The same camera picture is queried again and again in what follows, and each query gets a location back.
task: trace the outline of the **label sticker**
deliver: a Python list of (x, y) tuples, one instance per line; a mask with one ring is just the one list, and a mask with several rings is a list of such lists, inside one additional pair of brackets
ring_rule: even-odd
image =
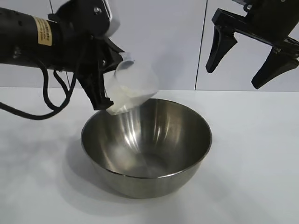
[(52, 46), (52, 31), (48, 21), (33, 16), (37, 26), (37, 42), (42, 45)]

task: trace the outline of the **bowl rim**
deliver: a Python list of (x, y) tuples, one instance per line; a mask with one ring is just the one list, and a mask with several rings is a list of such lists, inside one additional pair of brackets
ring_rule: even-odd
[(97, 163), (97, 162), (96, 162), (96, 161), (95, 161), (95, 160), (94, 160), (94, 159), (87, 153), (87, 151), (85, 150), (85, 147), (84, 147), (84, 145), (83, 145), (83, 141), (82, 141), (83, 132), (84, 132), (84, 130), (85, 130), (87, 124), (89, 123), (89, 121), (90, 121), (93, 117), (95, 117), (98, 113), (103, 113), (103, 111), (97, 111), (97, 112), (96, 112), (94, 115), (92, 115), (92, 116), (86, 121), (86, 123), (84, 124), (84, 126), (83, 126), (83, 128), (82, 128), (82, 131), (81, 131), (81, 135), (80, 135), (80, 142), (81, 142), (81, 146), (82, 146), (82, 148), (83, 148), (84, 153), (88, 156), (89, 159), (91, 159), (91, 160), (92, 160), (97, 166), (99, 166), (101, 169), (106, 170), (106, 171), (108, 171), (109, 173), (112, 173), (112, 174), (115, 174), (115, 175), (119, 175), (119, 176), (123, 176), (123, 177), (129, 177), (129, 178), (134, 178), (134, 179), (160, 179), (160, 178), (166, 178), (166, 177), (170, 177), (170, 176), (174, 176), (174, 175), (183, 173), (183, 172), (185, 172), (185, 171), (191, 169), (192, 167), (195, 167), (195, 166), (198, 165), (199, 163), (201, 163), (202, 160), (206, 157), (206, 155), (208, 154), (208, 152), (210, 151), (211, 146), (212, 146), (213, 135), (212, 135), (212, 131), (211, 131), (211, 128), (210, 128), (209, 124), (207, 123), (207, 121), (206, 121), (206, 120), (205, 120), (205, 119), (204, 119), (198, 112), (196, 112), (195, 110), (191, 109), (191, 108), (188, 107), (188, 106), (185, 106), (185, 105), (183, 105), (183, 104), (180, 104), (180, 103), (177, 103), (177, 102), (174, 102), (174, 101), (171, 101), (171, 100), (167, 100), (167, 99), (150, 98), (150, 99), (148, 99), (148, 100), (167, 101), (167, 102), (170, 102), (170, 103), (174, 103), (174, 104), (183, 106), (183, 107), (185, 107), (185, 108), (187, 108), (187, 109), (189, 109), (189, 110), (191, 110), (191, 111), (197, 113), (198, 116), (200, 116), (200, 117), (202, 118), (202, 120), (205, 122), (205, 124), (206, 124), (206, 126), (207, 126), (207, 128), (208, 128), (208, 131), (209, 131), (209, 133), (210, 133), (210, 137), (211, 137), (211, 138), (210, 138), (210, 144), (209, 144), (209, 146), (208, 146), (208, 148), (207, 148), (205, 154), (204, 154), (204, 155), (203, 155), (203, 156), (202, 156), (196, 163), (194, 163), (194, 164), (192, 164), (192, 165), (186, 167), (185, 169), (182, 169), (182, 170), (180, 170), (180, 171), (178, 171), (178, 172), (175, 172), (175, 173), (171, 173), (171, 174), (163, 175), (163, 176), (158, 176), (158, 177), (130, 176), (130, 175), (125, 175), (125, 174), (117, 173), (117, 172), (112, 171), (112, 170), (110, 170), (110, 169), (104, 168), (104, 167), (102, 167), (100, 164), (98, 164), (98, 163)]

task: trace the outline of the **white wall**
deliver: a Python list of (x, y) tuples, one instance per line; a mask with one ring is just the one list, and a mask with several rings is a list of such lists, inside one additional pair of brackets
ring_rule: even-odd
[[(161, 89), (194, 90), (206, 0), (115, 0), (121, 27), (112, 40), (153, 66)], [(65, 0), (52, 0), (56, 11)], [(48, 0), (1, 0), (0, 7), (47, 18)], [(52, 79), (50, 86), (58, 86)], [(0, 86), (40, 87), (38, 69), (0, 65)]]
[[(222, 8), (236, 14), (245, 15), (242, 6), (232, 0), (208, 0), (206, 24), (202, 52), (200, 56), (197, 90), (240, 90), (254, 91), (251, 80), (262, 67), (271, 47), (240, 34), (235, 34), (238, 43), (228, 52), (214, 73), (208, 74), (205, 68), (214, 34), (211, 19)], [(299, 26), (291, 33), (299, 39)], [(273, 79), (260, 91), (299, 91), (299, 68)]]

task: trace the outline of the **clear plastic cup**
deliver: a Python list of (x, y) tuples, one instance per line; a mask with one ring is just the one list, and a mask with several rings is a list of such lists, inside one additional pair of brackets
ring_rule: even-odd
[(105, 85), (107, 96), (114, 104), (107, 109), (111, 115), (127, 112), (154, 96), (158, 91), (158, 78), (151, 67), (122, 53), (124, 60)]

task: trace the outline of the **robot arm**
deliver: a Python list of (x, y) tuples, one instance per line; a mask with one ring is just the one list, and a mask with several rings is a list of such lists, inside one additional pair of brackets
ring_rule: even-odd
[(215, 24), (212, 50), (206, 69), (212, 73), (221, 59), (237, 43), (234, 33), (272, 46), (262, 68), (252, 79), (260, 88), (278, 75), (298, 67), (299, 42), (288, 37), (299, 22), (297, 0), (233, 0), (243, 5), (245, 17), (218, 9), (212, 19)]
[[(213, 17), (214, 41), (207, 62), (213, 72), (225, 54), (237, 43), (234, 33), (272, 46), (263, 67), (253, 78), (256, 88), (274, 77), (296, 68), (299, 42), (288, 37), (299, 22), (297, 0), (234, 0), (243, 5), (245, 17), (218, 9)], [(95, 110), (105, 110), (113, 102), (105, 94), (106, 72), (115, 70), (123, 52), (109, 36), (120, 23), (108, 0), (70, 0), (49, 20), (0, 8), (0, 63), (37, 67), (44, 77), (43, 97), (52, 112), (33, 115), (0, 103), (0, 109), (15, 115), (43, 120), (61, 112), (69, 103), (76, 80), (80, 82)], [(49, 75), (61, 84), (66, 98), (60, 106), (48, 97)], [(74, 72), (70, 89), (56, 71)]]
[[(52, 110), (46, 115), (33, 115), (0, 103), (15, 115), (42, 120), (62, 111), (69, 103), (76, 79), (82, 85), (95, 110), (105, 110), (113, 102), (106, 97), (103, 74), (115, 70), (123, 60), (123, 52), (114, 45), (111, 36), (120, 23), (107, 0), (70, 0), (49, 20), (0, 8), (0, 63), (38, 67), (44, 76), (43, 97)], [(48, 97), (48, 71), (65, 91), (60, 106)], [(70, 89), (56, 71), (74, 72)]]

